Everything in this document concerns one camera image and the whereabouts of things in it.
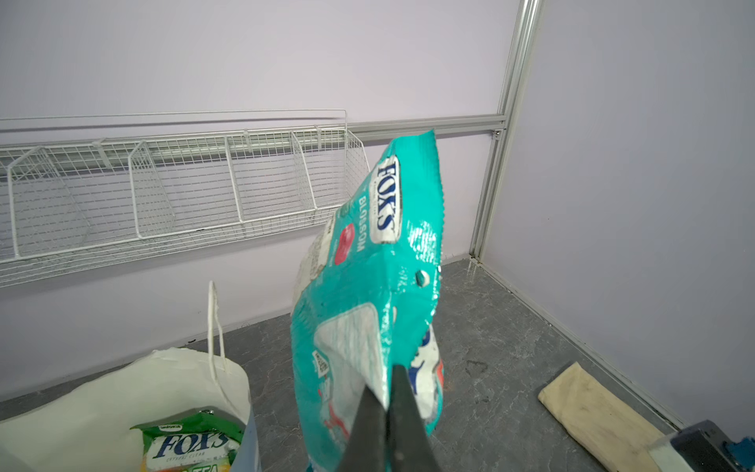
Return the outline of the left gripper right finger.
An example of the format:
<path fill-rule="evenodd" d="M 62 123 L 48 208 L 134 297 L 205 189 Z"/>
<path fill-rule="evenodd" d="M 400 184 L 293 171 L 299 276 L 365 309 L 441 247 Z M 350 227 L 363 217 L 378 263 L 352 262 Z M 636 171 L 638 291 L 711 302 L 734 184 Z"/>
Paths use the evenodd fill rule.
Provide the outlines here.
<path fill-rule="evenodd" d="M 393 472 L 441 472 L 412 391 L 407 369 L 392 367 L 387 451 Z"/>

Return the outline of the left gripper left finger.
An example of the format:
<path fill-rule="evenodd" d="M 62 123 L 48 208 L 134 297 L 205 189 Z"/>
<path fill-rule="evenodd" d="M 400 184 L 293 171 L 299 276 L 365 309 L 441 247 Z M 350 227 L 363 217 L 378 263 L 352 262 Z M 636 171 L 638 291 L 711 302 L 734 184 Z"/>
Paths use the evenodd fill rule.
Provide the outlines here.
<path fill-rule="evenodd" d="M 387 411 L 365 387 L 337 472 L 385 472 Z"/>

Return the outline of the teal candy bag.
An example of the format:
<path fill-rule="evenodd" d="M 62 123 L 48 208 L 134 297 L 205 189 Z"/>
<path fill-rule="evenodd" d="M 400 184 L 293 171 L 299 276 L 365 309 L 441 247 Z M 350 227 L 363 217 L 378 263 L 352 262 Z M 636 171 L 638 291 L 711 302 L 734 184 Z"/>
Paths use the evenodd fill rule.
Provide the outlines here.
<path fill-rule="evenodd" d="M 294 391 L 312 471 L 336 470 L 365 393 L 390 403 L 403 367 L 426 433 L 442 414 L 432 322 L 444 189 L 433 132 L 393 140 L 304 257 L 291 315 Z"/>

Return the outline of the yellow green spring tea bag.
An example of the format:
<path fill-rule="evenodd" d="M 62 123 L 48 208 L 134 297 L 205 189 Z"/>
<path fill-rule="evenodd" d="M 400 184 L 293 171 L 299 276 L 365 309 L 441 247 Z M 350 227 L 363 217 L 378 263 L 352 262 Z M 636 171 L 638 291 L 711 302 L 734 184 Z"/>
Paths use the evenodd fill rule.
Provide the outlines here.
<path fill-rule="evenodd" d="M 245 425 L 214 407 L 195 408 L 133 428 L 143 438 L 143 471 L 231 469 Z"/>

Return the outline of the white paper bag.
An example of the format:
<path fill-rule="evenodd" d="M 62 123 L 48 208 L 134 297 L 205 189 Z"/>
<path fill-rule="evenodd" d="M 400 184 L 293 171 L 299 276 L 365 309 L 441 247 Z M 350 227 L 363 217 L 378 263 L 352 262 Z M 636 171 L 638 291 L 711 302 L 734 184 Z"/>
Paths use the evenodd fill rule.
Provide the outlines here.
<path fill-rule="evenodd" d="M 249 378 L 229 360 L 214 286 L 208 289 L 208 349 L 167 348 L 2 421 L 4 471 L 143 471 L 133 428 L 190 409 L 214 407 L 245 425 L 230 470 L 259 471 L 259 435 Z"/>

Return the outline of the cream cloth glove right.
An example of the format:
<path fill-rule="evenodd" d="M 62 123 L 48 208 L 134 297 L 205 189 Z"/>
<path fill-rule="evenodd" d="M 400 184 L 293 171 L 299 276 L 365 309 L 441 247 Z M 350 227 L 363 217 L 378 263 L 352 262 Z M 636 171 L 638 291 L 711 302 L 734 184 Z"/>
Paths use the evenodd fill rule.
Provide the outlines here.
<path fill-rule="evenodd" d="M 624 402 L 575 362 L 538 393 L 564 430 L 608 471 L 658 471 L 650 446 L 662 418 Z"/>

